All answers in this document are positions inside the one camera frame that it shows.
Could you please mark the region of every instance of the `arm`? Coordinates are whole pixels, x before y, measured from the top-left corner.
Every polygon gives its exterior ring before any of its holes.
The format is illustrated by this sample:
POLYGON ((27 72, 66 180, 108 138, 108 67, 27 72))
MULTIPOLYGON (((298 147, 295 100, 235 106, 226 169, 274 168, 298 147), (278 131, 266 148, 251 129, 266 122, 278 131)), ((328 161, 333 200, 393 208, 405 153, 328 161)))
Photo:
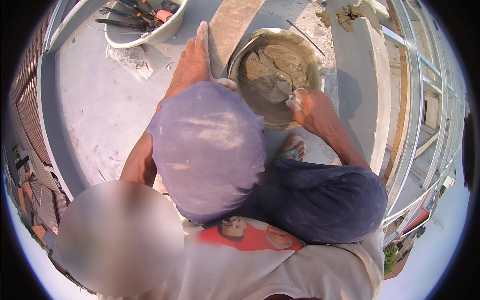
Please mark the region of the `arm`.
MULTIPOLYGON (((224 85, 231 90, 237 88, 235 82, 230 79, 213 78, 210 72, 210 57, 208 55, 208 24, 202 21, 197 29, 197 36, 188 40, 186 49, 180 55, 179 63, 173 73, 172 81, 164 99, 175 96, 189 86, 204 80, 224 85)), ((160 109, 160 105, 161 101, 156 107, 156 112, 160 109)), ((128 155, 120 180, 136 181, 153 186, 156 166, 152 153, 152 138, 144 131, 128 155)))
POLYGON ((295 100, 287 100, 286 104, 293 110, 293 116, 300 126, 324 140, 337 153, 343 165, 370 170, 338 119, 332 101, 324 93, 299 88, 295 90, 295 96, 301 105, 295 100))

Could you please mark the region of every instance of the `sky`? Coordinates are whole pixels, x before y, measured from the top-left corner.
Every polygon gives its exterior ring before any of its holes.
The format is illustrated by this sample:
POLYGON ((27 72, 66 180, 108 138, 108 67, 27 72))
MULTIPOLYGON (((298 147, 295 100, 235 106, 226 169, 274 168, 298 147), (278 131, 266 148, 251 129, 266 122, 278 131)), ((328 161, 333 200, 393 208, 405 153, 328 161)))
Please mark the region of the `sky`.
MULTIPOLYGON (((415 242, 403 271, 397 277, 384 281, 378 300, 423 300, 440 279, 458 244, 467 215, 469 192, 463 187, 461 166, 461 155, 458 155, 456 184, 445 191, 434 213, 435 217, 444 222, 444 228, 438 228, 432 220, 425 224, 426 231, 415 242)), ((17 209, 8 195, 7 203, 25 256, 51 297, 96 299, 96 296, 80 289, 57 271, 47 253, 31 238, 21 223, 17 209)))
POLYGON ((423 300, 442 276, 460 240, 470 195, 463 186, 461 155, 455 166, 456 183, 445 191, 433 214, 444 222, 443 230, 432 219, 425 224, 425 233, 415 241, 402 272, 384 281, 377 300, 423 300))

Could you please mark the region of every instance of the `green flip-flop strap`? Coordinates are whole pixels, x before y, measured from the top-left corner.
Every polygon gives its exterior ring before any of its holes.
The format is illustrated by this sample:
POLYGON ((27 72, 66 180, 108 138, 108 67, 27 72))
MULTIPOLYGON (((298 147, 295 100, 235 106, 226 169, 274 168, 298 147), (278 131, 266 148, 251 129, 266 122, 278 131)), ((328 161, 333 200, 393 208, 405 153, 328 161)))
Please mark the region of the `green flip-flop strap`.
POLYGON ((280 153, 279 155, 277 155, 274 160, 277 160, 277 159, 281 159, 281 158, 285 158, 289 155, 292 155, 293 154, 293 160, 298 160, 299 159, 299 154, 297 152, 297 149, 293 148, 292 150, 290 151, 286 151, 284 153, 280 153))

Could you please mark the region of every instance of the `white shirt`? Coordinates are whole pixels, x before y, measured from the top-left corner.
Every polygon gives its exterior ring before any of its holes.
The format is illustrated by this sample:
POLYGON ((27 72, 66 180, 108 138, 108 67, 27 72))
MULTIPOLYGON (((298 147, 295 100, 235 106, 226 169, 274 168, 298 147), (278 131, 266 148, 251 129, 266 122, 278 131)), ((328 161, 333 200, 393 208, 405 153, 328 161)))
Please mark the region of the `white shirt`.
POLYGON ((263 300, 274 294, 322 300, 375 299, 382 286, 381 228, 361 242, 331 246, 304 246, 290 234, 243 217, 190 232, 183 257, 165 282, 142 295, 98 295, 98 299, 263 300), (238 236, 242 230, 241 241, 220 234, 238 236))

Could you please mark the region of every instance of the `plastic bag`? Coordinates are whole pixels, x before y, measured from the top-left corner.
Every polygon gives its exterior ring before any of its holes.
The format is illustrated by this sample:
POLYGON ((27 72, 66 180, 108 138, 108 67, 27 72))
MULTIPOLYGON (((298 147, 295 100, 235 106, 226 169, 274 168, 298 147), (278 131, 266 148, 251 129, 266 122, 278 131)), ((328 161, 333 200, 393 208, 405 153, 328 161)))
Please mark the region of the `plastic bag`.
POLYGON ((105 57, 111 57, 140 81, 140 76, 147 80, 153 73, 152 65, 141 46, 132 48, 113 48, 110 44, 105 50, 105 57))

